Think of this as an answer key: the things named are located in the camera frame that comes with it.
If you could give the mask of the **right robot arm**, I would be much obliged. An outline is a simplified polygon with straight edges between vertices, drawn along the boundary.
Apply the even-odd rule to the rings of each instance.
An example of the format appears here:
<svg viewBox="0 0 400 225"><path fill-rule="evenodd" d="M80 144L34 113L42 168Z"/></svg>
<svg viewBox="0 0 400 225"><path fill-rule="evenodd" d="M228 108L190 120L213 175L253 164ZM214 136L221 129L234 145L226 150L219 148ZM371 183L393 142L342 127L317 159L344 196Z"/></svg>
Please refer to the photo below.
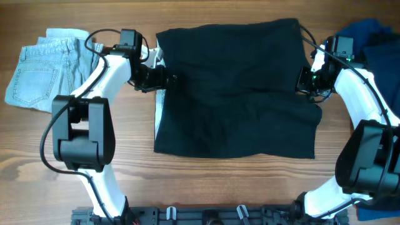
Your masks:
<svg viewBox="0 0 400 225"><path fill-rule="evenodd" d="M373 74L353 61L353 44L348 36L329 37L325 47L313 52L324 57L320 68L304 68L299 76L296 89L310 99L341 96L354 132L337 159L334 177L293 201L292 220L328 220L352 204L374 205L399 196L399 118Z"/></svg>

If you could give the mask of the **black shorts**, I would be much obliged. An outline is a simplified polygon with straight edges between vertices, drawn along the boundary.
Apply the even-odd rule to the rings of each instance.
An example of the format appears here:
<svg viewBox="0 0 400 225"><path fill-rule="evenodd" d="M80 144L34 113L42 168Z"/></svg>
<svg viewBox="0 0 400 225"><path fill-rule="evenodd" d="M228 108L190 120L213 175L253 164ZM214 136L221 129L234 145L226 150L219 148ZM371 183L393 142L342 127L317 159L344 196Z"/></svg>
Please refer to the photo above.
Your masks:
<svg viewBox="0 0 400 225"><path fill-rule="evenodd" d="M210 24L159 32L167 72L156 153L314 158L321 108L296 92L309 67L300 23Z"/></svg>

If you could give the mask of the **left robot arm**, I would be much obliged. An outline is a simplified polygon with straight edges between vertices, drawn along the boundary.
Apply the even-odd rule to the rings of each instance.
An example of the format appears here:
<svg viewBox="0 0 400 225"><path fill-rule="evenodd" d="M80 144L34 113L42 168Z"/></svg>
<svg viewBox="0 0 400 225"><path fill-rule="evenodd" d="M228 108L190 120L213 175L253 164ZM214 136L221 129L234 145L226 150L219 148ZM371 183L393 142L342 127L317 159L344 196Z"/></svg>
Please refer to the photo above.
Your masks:
<svg viewBox="0 0 400 225"><path fill-rule="evenodd" d="M118 32L119 43L101 52L102 62L89 79L70 95L57 95L52 119L40 142L43 164L59 174L83 182L93 209L72 224L135 224L127 197L119 188L111 161L116 138L110 104L125 83L142 93L166 89L176 81L159 62L159 55L143 53L143 35L134 29Z"/></svg>

